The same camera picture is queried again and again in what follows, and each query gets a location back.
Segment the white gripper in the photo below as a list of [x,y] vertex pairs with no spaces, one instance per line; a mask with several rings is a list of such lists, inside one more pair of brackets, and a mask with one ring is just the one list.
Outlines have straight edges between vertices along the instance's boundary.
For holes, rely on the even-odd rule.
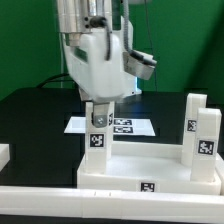
[[[68,73],[78,84],[82,102],[117,101],[128,95],[128,78],[149,79],[156,61],[152,55],[138,52],[134,58],[123,46],[121,32],[107,33],[94,29],[81,34],[78,46],[64,43]],[[104,128],[108,124],[108,103],[93,103],[93,125]]]

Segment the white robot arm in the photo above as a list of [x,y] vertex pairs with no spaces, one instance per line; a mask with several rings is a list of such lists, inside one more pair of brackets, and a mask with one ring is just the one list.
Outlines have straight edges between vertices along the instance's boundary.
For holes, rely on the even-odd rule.
[[132,47],[129,6],[147,0],[55,0],[70,77],[93,102],[95,127],[108,125],[109,105],[127,95],[128,78],[149,79],[151,55]]

